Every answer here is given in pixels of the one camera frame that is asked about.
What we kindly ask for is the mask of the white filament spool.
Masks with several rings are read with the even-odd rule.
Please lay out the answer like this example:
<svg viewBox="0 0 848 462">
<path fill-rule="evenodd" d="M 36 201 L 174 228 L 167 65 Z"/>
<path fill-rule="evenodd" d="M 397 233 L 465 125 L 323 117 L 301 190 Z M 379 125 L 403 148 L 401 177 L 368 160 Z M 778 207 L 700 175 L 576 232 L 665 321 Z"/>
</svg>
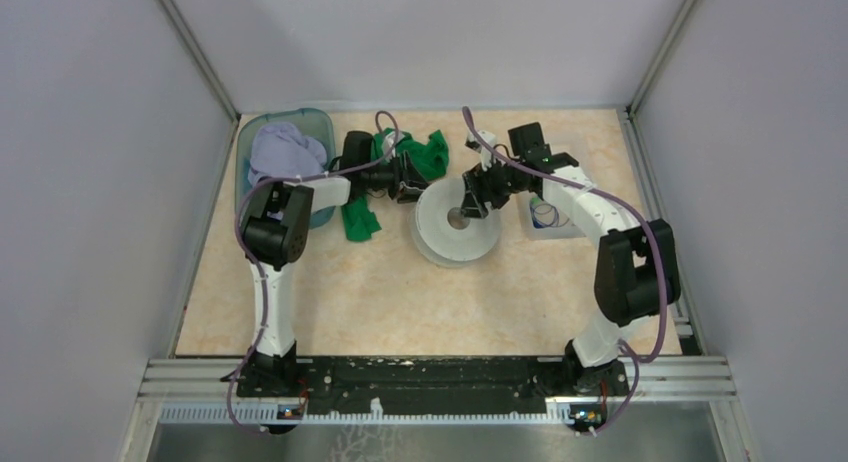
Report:
<svg viewBox="0 0 848 462">
<path fill-rule="evenodd" d="M 502 223 L 498 211 L 491 211 L 484 219 L 467 218 L 462 228 L 450 223 L 449 214 L 459 210 L 464 189 L 459 178 L 440 179 L 423 192 L 409 214 L 413 243 L 437 266 L 460 268 L 472 264 L 490 253 L 500 239 Z"/>
</svg>

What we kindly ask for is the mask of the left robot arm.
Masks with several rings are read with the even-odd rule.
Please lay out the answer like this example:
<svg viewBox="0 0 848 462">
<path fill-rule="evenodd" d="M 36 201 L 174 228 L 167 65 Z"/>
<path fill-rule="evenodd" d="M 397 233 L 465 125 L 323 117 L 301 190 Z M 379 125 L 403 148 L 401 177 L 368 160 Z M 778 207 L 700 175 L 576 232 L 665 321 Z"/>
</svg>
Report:
<svg viewBox="0 0 848 462">
<path fill-rule="evenodd" d="M 251 264 L 255 336 L 230 377 L 238 396 L 294 397 L 302 384 L 294 331 L 293 275 L 305 252 L 313 213 L 341 207 L 370 190 L 398 203 L 416 201 L 429 183 L 398 149 L 402 132 L 377 141 L 351 131 L 331 171 L 262 179 L 238 209 L 237 241 Z"/>
</svg>

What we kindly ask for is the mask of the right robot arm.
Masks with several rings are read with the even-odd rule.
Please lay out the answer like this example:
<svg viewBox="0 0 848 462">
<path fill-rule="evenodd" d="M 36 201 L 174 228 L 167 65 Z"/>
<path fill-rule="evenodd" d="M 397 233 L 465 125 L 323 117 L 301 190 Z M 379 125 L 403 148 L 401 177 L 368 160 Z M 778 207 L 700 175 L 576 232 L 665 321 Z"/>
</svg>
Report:
<svg viewBox="0 0 848 462">
<path fill-rule="evenodd" d="M 665 340 L 669 305 L 680 297 L 675 239 L 662 219 L 647 220 L 632 205 L 598 188 L 566 152 L 554 154 L 534 122 L 508 132 L 511 152 L 499 152 L 492 138 L 466 122 L 466 145 L 479 163 L 462 176 L 460 212 L 486 220 L 514 194 L 533 193 L 565 215 L 597 249 L 594 297 L 596 315 L 568 342 L 563 380 L 576 394 L 588 394 L 610 374 L 627 346 L 628 329 L 659 319 L 650 363 Z"/>
</svg>

